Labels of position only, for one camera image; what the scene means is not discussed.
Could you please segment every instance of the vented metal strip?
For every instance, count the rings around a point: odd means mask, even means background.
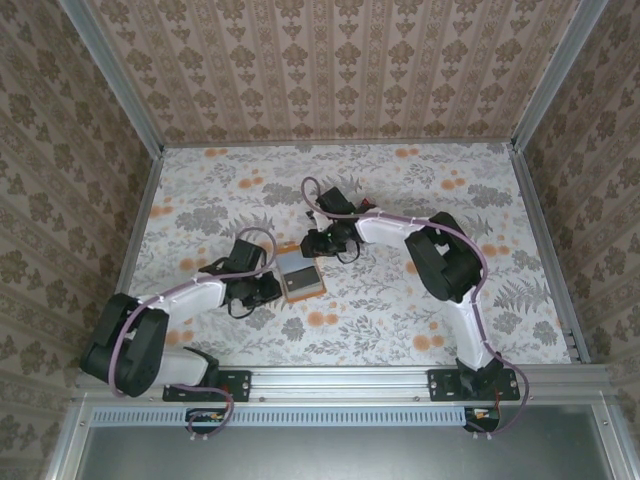
[[[92,427],[186,426],[187,407],[96,407]],[[238,407],[229,426],[236,427],[393,427],[460,426],[463,407],[291,408]],[[198,425],[211,423],[194,422]]]

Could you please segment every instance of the patterned wall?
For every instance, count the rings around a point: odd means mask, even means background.
[[[165,144],[510,137],[578,0],[90,0]]]
[[[639,29],[640,2],[609,2],[526,150],[591,353],[611,365],[637,438]]]
[[[149,166],[57,2],[0,2],[1,478],[55,446]]]

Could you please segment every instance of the table surface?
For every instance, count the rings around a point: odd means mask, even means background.
[[[184,282],[227,255],[244,227],[299,243],[312,228],[299,192],[307,175],[390,213],[452,214],[489,262],[480,298],[493,346],[517,363],[569,363],[506,144],[168,149],[131,294]],[[269,246],[259,234],[249,239]],[[207,311],[171,329],[166,343],[227,366],[454,363],[448,308],[428,295],[407,251],[367,245],[353,264],[319,265],[324,296],[281,299],[242,320]]]

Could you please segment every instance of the metal bracket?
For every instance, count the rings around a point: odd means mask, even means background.
[[[250,370],[220,370],[216,388],[226,390],[235,402],[248,402],[251,393]],[[165,387],[162,392],[165,402],[224,402],[225,398],[211,392],[187,392],[175,387]]]
[[[456,368],[428,370],[427,375],[432,402],[495,401],[496,399],[496,392],[492,390],[480,392],[473,398],[465,394],[460,382],[460,371]],[[501,400],[520,400],[518,380],[513,370],[509,368],[500,370],[495,387]]]

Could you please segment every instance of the floral wallpaper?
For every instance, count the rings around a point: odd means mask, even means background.
[[[89,0],[166,145],[508,138],[579,0]]]
[[[299,190],[306,175],[390,212],[451,213],[491,267],[482,304],[495,347],[518,363],[570,361],[506,144],[168,149],[131,292],[187,281],[247,226],[299,243],[313,226]],[[268,239],[250,239],[271,250]],[[167,344],[223,365],[454,363],[449,310],[426,292],[406,250],[366,245],[349,265],[318,260],[325,295],[280,299],[246,319],[207,311],[170,326]]]
[[[56,1],[0,2],[0,478],[38,478],[150,159]]]
[[[610,365],[636,439],[639,28],[639,2],[608,3],[525,152],[591,354]]]

